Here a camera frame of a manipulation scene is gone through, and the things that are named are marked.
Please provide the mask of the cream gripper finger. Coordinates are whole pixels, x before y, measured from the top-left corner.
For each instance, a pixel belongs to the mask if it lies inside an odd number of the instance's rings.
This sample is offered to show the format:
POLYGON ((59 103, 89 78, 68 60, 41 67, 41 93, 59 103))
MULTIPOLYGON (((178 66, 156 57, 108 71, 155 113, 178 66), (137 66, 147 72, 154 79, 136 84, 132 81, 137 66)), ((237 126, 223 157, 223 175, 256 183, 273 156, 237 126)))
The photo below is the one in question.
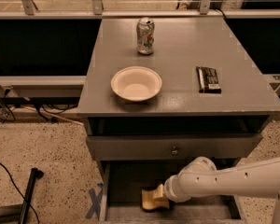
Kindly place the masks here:
POLYGON ((166 199, 163 184, 159 184, 157 188, 153 191, 153 199, 158 202, 164 201, 166 199))

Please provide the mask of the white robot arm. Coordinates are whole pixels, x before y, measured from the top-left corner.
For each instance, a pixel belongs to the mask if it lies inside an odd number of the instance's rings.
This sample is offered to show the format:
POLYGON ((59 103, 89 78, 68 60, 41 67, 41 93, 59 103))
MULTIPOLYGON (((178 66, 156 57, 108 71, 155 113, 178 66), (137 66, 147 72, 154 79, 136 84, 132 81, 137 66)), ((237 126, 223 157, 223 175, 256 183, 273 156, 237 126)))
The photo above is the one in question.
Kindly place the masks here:
POLYGON ((168 208, 169 201, 183 203, 192 197, 212 195, 275 198, 272 224, 280 224, 280 157, 222 170, 199 157, 159 185, 152 201, 155 208, 168 208))

